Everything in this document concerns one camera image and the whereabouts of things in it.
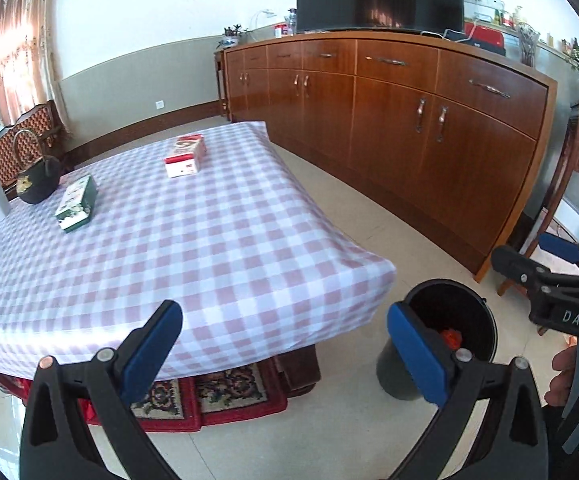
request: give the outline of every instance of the green tin box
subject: green tin box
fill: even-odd
[[[55,214],[64,232],[71,232],[89,223],[97,193],[96,183],[89,174],[80,177],[64,190],[63,200]]]

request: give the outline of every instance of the rug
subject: rug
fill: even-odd
[[[87,423],[100,425],[92,404],[83,400],[81,405]],[[285,409],[287,396],[273,359],[196,377],[156,381],[141,402],[131,405],[141,427],[152,433],[192,433],[203,426],[250,420]]]

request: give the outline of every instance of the trash can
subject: trash can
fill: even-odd
[[[407,303],[423,324],[437,332],[458,330],[461,347],[481,361],[491,362],[496,353],[498,332],[485,298],[453,280],[429,280],[409,291]],[[390,339],[378,356],[378,382],[392,397],[414,400],[422,397],[405,363]]]

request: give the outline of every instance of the white box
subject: white box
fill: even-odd
[[[164,160],[167,176],[173,178],[198,173],[205,151],[205,140],[201,135],[178,137],[172,152]]]

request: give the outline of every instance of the wooden sideboard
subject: wooden sideboard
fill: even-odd
[[[557,83],[476,47],[330,32],[224,53],[233,121],[405,220],[476,274],[529,197]]]

